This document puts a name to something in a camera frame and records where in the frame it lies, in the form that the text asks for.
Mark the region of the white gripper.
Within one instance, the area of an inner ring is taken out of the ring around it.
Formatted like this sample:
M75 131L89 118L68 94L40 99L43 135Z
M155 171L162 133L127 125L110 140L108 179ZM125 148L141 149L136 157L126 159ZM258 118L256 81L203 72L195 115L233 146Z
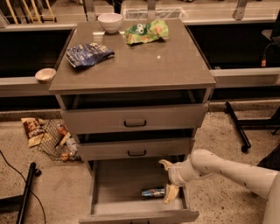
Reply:
M193 167L189 160L177 162L175 164L161 159L158 161L168 172L171 184L166 185L164 203L168 204L175 200L179 193L179 186L184 186L193 177Z

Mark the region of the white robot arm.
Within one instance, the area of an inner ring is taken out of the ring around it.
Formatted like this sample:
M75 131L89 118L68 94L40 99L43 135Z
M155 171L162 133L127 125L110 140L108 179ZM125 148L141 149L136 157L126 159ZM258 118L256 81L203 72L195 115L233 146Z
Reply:
M165 159L158 162L168 172L170 181L166 186L165 203L172 202L177 197L179 188L188 181L219 174L266 199L262 224L280 224L279 171L226 160L204 149L193 151L183 162L173 164Z

